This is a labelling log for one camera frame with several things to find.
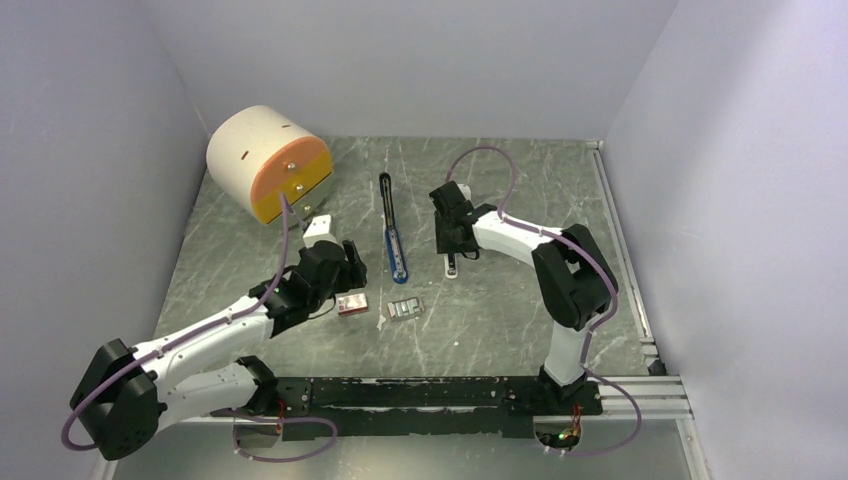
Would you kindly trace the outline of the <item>red staples box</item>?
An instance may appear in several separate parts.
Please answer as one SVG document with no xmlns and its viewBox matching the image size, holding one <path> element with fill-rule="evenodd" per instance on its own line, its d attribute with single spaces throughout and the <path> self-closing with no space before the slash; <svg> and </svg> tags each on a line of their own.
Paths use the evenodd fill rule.
<svg viewBox="0 0 848 480">
<path fill-rule="evenodd" d="M 366 312 L 369 309 L 367 295 L 365 293 L 353 293 L 339 296 L 336 300 L 337 313 L 339 316 L 350 316 Z"/>
</svg>

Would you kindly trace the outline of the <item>blue black stapler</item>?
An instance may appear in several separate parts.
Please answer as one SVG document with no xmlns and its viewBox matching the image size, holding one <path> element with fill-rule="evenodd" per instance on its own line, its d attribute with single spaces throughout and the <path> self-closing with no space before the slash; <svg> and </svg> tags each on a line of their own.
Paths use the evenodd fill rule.
<svg viewBox="0 0 848 480">
<path fill-rule="evenodd" d="M 404 284 L 408 281 L 409 272 L 396 225 L 391 176 L 387 172 L 382 172 L 378 180 L 383 205 L 384 238 L 392 279 L 397 284 Z"/>
</svg>

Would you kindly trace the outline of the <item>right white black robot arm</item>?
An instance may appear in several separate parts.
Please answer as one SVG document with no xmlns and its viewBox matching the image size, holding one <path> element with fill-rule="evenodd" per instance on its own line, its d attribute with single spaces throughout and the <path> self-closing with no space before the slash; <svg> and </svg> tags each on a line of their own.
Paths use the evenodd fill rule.
<svg viewBox="0 0 848 480">
<path fill-rule="evenodd" d="M 540 369 L 542 406 L 562 414 L 578 399 L 589 328 L 607 313 L 619 291 L 594 236 L 582 224 L 564 229 L 515 219 L 490 204 L 475 206 L 449 181 L 429 194 L 435 208 L 439 254 L 477 259 L 483 250 L 507 255 L 534 269 L 543 304 L 554 322 L 549 353 Z"/>
</svg>

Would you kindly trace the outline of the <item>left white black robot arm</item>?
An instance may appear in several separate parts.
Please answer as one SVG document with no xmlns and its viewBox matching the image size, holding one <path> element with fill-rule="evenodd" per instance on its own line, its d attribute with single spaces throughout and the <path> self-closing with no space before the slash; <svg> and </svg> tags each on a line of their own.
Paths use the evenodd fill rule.
<svg viewBox="0 0 848 480">
<path fill-rule="evenodd" d="M 271 411 L 278 381 L 257 357 L 215 371 L 208 366 L 305 323 L 326 301 L 367 284 L 367 267 L 351 240 L 319 240 L 299 256 L 297 264 L 207 319 L 135 346 L 115 339 L 98 348 L 72 394 L 63 445 L 82 450 L 70 438 L 71 427 L 80 423 L 91 439 L 88 449 L 119 460 L 196 415 Z"/>
</svg>

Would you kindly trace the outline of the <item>round white orange drawer box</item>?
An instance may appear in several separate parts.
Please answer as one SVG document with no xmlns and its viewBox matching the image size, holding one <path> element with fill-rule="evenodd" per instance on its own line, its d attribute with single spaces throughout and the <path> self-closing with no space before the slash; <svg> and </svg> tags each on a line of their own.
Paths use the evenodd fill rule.
<svg viewBox="0 0 848 480">
<path fill-rule="evenodd" d="M 293 206 L 333 173 L 327 144 L 266 105 L 247 107 L 215 130 L 206 166 L 212 180 L 264 225 L 281 216 L 280 194 Z"/>
</svg>

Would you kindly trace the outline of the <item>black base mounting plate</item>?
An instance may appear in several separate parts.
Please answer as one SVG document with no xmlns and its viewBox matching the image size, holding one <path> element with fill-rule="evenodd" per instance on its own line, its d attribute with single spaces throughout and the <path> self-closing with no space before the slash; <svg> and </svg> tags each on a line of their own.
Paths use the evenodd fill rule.
<svg viewBox="0 0 848 480">
<path fill-rule="evenodd" d="M 280 377 L 260 387 L 238 413 L 284 420 L 286 440 L 329 432 L 316 417 L 335 424 L 342 437 L 500 434 L 533 439 L 539 419 L 570 423 L 597 416 L 603 406 L 597 383 L 579 378 L 558 387 L 539 376 L 355 378 Z"/>
</svg>

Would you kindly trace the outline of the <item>right side aluminium rail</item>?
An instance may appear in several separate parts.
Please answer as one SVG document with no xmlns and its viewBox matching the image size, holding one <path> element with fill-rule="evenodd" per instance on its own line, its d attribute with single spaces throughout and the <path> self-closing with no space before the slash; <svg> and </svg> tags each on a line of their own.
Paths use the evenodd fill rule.
<svg viewBox="0 0 848 480">
<path fill-rule="evenodd" d="M 588 153 L 592 157 L 598 184 L 603 195 L 603 203 L 608 213 L 608 224 L 618 259 L 618 270 L 620 271 L 618 275 L 620 298 L 626 304 L 623 310 L 627 311 L 634 321 L 646 373 L 649 376 L 665 376 L 668 374 L 668 370 L 656 345 L 656 339 L 652 332 L 633 263 L 627 248 L 614 195 L 603 164 L 603 142 L 601 140 L 592 140 L 587 141 L 586 145 Z"/>
</svg>

